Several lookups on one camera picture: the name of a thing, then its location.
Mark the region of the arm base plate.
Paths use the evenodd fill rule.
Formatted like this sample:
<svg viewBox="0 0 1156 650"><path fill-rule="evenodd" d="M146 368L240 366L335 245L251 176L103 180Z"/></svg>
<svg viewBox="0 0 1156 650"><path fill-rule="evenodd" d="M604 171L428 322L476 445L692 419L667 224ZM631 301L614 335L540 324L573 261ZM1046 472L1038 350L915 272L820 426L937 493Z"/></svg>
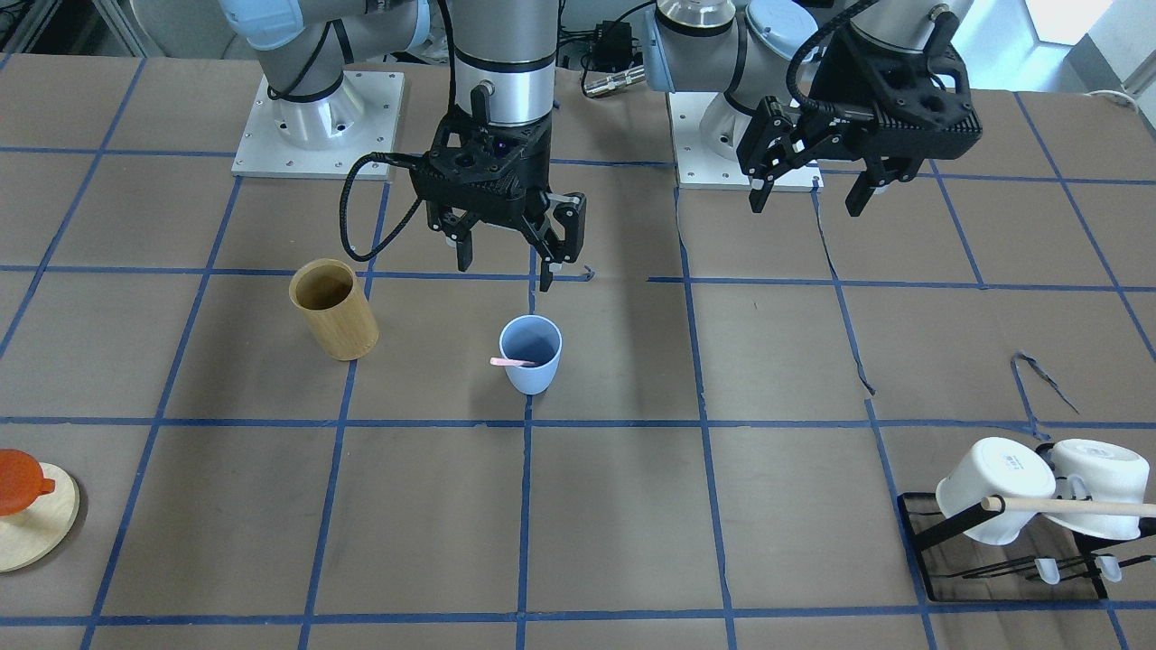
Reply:
<svg viewBox="0 0 1156 650"><path fill-rule="evenodd" d="M292 103L271 99L261 79L232 173L342 180L364 153L393 152L405 86L400 71L348 71L329 97Z"/></svg>
<svg viewBox="0 0 1156 650"><path fill-rule="evenodd" d="M738 164L738 145L750 116L732 108L722 93L670 93L667 103L679 189L750 189Z"/></svg>

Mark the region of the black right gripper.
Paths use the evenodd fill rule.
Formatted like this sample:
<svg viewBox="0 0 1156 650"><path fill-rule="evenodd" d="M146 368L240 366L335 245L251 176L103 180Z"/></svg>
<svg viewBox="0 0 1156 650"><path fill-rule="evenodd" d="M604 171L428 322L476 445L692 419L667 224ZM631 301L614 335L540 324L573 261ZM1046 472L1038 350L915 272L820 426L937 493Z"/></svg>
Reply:
<svg viewBox="0 0 1156 650"><path fill-rule="evenodd" d="M513 199L482 199L470 205L433 197L425 198L424 202L429 229L442 234L454 248L457 268L464 273L473 264L470 231L476 222L504 227L528 237L540 258L538 291L549 291L556 267L575 263L581 254L587 204L581 192L556 194L532 190Z"/></svg>

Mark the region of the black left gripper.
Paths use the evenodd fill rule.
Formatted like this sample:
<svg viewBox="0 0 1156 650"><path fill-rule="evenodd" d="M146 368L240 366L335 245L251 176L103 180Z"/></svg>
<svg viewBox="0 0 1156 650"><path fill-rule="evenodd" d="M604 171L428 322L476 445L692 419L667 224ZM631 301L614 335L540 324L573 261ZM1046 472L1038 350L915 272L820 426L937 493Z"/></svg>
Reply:
<svg viewBox="0 0 1156 650"><path fill-rule="evenodd" d="M736 160L750 180L749 206L764 210L775 180L812 161L864 160L844 205L851 217L860 217L870 198L892 182L917 176L929 147L918 130L888 127L873 116L866 121L850 121L817 108L801 108L796 123L775 97L759 99L751 121L736 147Z"/></svg>

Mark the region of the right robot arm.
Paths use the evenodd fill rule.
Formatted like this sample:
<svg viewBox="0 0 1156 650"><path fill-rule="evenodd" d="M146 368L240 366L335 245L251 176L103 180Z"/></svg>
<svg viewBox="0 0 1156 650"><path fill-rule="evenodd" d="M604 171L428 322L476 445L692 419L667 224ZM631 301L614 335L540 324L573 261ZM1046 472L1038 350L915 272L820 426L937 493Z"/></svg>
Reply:
<svg viewBox="0 0 1156 650"><path fill-rule="evenodd" d="M538 254L538 289L581 254L586 198L553 190L553 112L558 49L557 1L222 1L234 34L255 50L266 95L294 145L335 141L363 115L347 67L379 56L444 57L450 67L446 112L424 153L383 147L351 164L339 198L342 246L351 182L365 167L408 171L412 210L445 235L457 267L473 263L473 228L516 231Z"/></svg>

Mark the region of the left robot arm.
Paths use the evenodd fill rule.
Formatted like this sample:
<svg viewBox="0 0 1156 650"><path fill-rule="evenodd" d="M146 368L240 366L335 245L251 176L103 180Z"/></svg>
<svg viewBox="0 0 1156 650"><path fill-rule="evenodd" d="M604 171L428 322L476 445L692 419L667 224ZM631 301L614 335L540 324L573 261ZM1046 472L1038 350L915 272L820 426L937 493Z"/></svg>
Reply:
<svg viewBox="0 0 1156 650"><path fill-rule="evenodd" d="M739 117L733 157L764 209L775 182L816 160L864 161L845 206L956 160L983 134L953 38L968 1L853 1L825 23L794 1L659 1L644 69L660 93L717 93Z"/></svg>

